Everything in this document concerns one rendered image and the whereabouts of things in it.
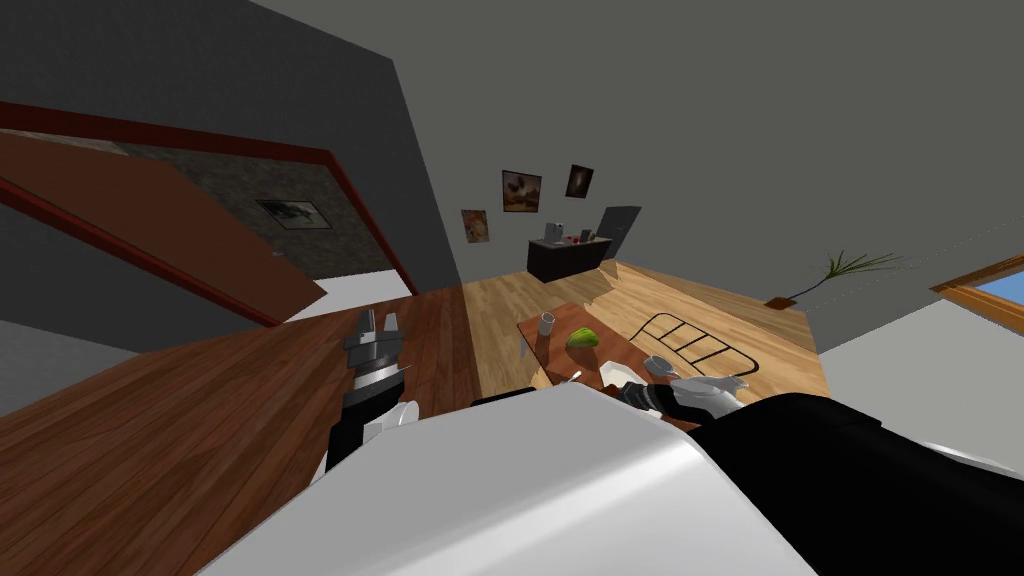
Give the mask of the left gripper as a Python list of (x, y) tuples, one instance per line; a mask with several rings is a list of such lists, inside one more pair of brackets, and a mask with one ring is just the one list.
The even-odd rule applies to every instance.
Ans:
[(362, 310), (356, 334), (344, 340), (348, 368), (373, 370), (397, 363), (406, 333), (399, 330), (395, 313), (386, 315), (384, 331), (376, 331), (374, 310)]

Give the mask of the white bowl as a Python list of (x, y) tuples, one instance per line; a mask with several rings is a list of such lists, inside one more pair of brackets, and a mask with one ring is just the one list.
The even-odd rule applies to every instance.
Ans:
[(605, 387), (623, 388), (627, 383), (645, 386), (647, 382), (628, 366), (612, 361), (605, 362), (599, 369), (601, 381)]

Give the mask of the brown wooden table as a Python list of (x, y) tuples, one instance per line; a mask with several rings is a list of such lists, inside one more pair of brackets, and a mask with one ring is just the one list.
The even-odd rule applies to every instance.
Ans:
[[(615, 330), (591, 315), (582, 305), (568, 302), (548, 313), (554, 318), (550, 332), (541, 333), (545, 316), (537, 315), (517, 324), (518, 330), (541, 369), (552, 386), (567, 382), (578, 372), (578, 381), (596, 390), (604, 389), (600, 368), (613, 362), (628, 368), (631, 382), (660, 386), (662, 393), (650, 392), (654, 401), (668, 399), (669, 411), (662, 418), (683, 431), (695, 428), (703, 412), (695, 408), (676, 408), (668, 380), (653, 376), (644, 366), (648, 356)], [(598, 344), (594, 347), (569, 347), (568, 339), (574, 331), (587, 328), (596, 334)]]

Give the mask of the dark sideboard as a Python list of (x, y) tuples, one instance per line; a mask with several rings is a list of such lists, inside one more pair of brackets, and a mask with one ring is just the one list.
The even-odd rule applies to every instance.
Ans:
[(526, 272), (543, 283), (597, 269), (612, 246), (610, 238), (563, 236), (563, 228), (546, 223), (543, 236), (529, 241)]

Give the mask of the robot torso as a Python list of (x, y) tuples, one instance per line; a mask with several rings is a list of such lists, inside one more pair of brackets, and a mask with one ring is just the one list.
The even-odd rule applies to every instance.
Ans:
[(686, 434), (587, 386), (380, 433), (197, 576), (817, 576)]

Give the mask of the dark grey door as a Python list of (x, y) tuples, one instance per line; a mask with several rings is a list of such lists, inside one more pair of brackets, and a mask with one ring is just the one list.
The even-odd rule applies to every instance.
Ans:
[(603, 213), (597, 236), (609, 241), (603, 259), (613, 259), (633, 227), (641, 208), (639, 206), (611, 206)]

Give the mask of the potted green plant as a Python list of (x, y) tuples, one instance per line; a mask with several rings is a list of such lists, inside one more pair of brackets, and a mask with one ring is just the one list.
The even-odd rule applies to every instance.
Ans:
[(821, 278), (814, 284), (790, 296), (774, 297), (764, 302), (763, 305), (775, 311), (792, 308), (797, 305), (800, 297), (834, 279), (859, 273), (901, 270), (904, 268), (904, 257), (894, 253), (878, 256), (869, 256), (865, 253), (855, 257), (847, 257), (846, 251), (840, 250), (836, 255), (828, 255), (828, 265), (820, 269)]

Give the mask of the brown door leaf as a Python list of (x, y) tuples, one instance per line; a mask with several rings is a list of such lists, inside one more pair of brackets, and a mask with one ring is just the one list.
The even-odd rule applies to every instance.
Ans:
[(0, 204), (261, 326), (326, 294), (166, 163), (0, 133)]

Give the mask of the black frame chair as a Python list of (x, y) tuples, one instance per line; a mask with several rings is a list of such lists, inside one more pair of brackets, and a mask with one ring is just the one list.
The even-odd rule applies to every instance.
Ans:
[(713, 377), (746, 377), (760, 371), (751, 355), (682, 317), (659, 312), (630, 337), (631, 342), (655, 346), (686, 374)]

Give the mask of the grey framed wall picture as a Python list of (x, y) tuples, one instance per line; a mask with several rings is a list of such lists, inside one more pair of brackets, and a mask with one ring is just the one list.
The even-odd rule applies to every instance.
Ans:
[(332, 229), (311, 201), (257, 199), (257, 204), (285, 230)]

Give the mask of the large brown wall picture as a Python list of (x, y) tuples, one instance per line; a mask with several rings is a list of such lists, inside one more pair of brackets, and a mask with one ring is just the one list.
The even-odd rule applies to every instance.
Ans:
[(542, 176), (503, 170), (502, 207), (504, 212), (537, 213)]

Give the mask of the wooden frame window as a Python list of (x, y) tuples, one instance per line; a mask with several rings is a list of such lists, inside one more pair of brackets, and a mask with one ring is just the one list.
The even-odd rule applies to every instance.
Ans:
[(1017, 303), (982, 288), (984, 284), (1012, 277), (1022, 271), (1024, 253), (940, 283), (931, 290), (942, 299), (1024, 337), (1024, 303)]

